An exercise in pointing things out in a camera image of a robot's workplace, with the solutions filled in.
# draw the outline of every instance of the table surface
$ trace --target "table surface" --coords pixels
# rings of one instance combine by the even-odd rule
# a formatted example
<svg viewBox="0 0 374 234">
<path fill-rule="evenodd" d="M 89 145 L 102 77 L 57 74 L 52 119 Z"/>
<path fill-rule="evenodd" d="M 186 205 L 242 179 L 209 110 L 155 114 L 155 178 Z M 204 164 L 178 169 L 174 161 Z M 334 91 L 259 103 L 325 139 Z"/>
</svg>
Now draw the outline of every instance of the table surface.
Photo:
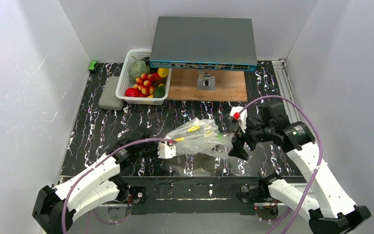
<svg viewBox="0 0 374 234">
<path fill-rule="evenodd" d="M 119 76 L 121 63 L 100 63 L 97 71 L 88 78 L 79 107 L 70 143 L 62 166 L 62 176 L 75 176 L 94 163 L 112 144 L 138 126 L 150 128 L 154 135 L 163 137 L 181 124 L 195 118 L 213 118 L 221 133 L 231 133 L 232 124 L 227 116 L 232 106 L 241 102 L 177 101 L 166 100 L 161 106 L 125 104 L 121 111 L 102 110 L 98 107 L 105 83 L 110 76 Z M 260 61 L 257 71 L 245 72 L 247 100 L 265 95 L 280 95 L 273 65 Z M 257 115 L 256 106 L 248 109 Z M 228 159 L 207 155 L 177 156 L 172 159 L 143 157 L 123 176 L 301 176 L 295 164 L 276 145 L 259 143 L 250 153 L 248 161 L 235 157 Z"/>
</svg>

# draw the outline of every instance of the green melon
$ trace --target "green melon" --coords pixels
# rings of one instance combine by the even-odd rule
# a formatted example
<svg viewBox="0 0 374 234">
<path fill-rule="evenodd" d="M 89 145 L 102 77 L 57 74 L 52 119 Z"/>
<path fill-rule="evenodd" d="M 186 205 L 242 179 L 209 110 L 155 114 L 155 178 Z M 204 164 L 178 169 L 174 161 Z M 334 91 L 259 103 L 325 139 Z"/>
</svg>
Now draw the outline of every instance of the green melon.
<svg viewBox="0 0 374 234">
<path fill-rule="evenodd" d="M 151 69 L 150 67 L 146 66 L 146 62 L 142 60 L 137 60 L 130 64 L 130 67 L 128 69 L 128 76 L 132 81 L 135 82 L 135 79 L 137 79 L 137 77 L 141 77 L 141 74 L 150 74 L 150 71 Z"/>
</svg>

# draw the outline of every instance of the white wall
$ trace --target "white wall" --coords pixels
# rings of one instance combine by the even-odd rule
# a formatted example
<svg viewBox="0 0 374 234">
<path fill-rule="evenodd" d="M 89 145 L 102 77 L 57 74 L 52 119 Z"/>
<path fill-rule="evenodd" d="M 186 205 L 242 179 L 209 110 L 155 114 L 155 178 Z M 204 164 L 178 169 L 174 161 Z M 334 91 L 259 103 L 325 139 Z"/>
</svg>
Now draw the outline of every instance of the white wall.
<svg viewBox="0 0 374 234">
<path fill-rule="evenodd" d="M 372 213 L 357 233 L 374 233 L 374 1 L 319 0 L 287 65 L 331 170 Z"/>
<path fill-rule="evenodd" d="M 260 60 L 286 58 L 317 0 L 60 0 L 91 59 L 151 48 L 159 16 L 252 18 Z"/>
<path fill-rule="evenodd" d="M 0 234 L 37 234 L 32 209 L 57 181 L 89 58 L 57 0 L 0 0 Z"/>
</svg>

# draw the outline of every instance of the clear plastic bag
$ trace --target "clear plastic bag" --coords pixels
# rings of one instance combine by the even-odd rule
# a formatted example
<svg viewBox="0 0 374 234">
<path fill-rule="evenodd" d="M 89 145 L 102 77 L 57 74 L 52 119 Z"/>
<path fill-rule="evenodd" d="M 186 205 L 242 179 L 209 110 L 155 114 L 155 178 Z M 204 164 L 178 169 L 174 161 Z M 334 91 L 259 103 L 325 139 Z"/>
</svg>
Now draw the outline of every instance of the clear plastic bag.
<svg viewBox="0 0 374 234">
<path fill-rule="evenodd" d="M 227 158 L 233 147 L 233 134 L 221 135 L 214 119 L 195 118 L 169 132 L 166 137 L 177 142 L 177 155 L 206 154 Z"/>
</svg>

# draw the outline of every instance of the plastic basket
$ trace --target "plastic basket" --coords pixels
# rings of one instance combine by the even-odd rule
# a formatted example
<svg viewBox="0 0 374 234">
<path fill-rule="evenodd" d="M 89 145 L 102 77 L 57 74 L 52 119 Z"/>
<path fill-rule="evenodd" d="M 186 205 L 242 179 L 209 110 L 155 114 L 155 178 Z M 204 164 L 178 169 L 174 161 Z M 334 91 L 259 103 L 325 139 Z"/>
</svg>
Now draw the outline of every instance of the plastic basket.
<svg viewBox="0 0 374 234">
<path fill-rule="evenodd" d="M 130 50 L 125 57 L 123 70 L 121 71 L 120 79 L 118 81 L 117 89 L 115 91 L 115 95 L 117 98 L 120 98 L 129 104 L 146 104 L 146 105 L 162 105 L 164 100 L 168 97 L 168 92 L 170 90 L 170 80 L 171 80 L 171 71 L 170 69 L 167 81 L 166 81 L 166 94 L 164 97 L 161 98 L 146 98 L 146 97 L 126 97 L 125 91 L 128 88 L 134 86 L 135 82 L 130 79 L 128 76 L 128 69 L 130 68 L 130 64 L 137 59 L 143 59 L 144 57 L 150 56 L 151 50 L 150 49 L 135 49 Z"/>
</svg>

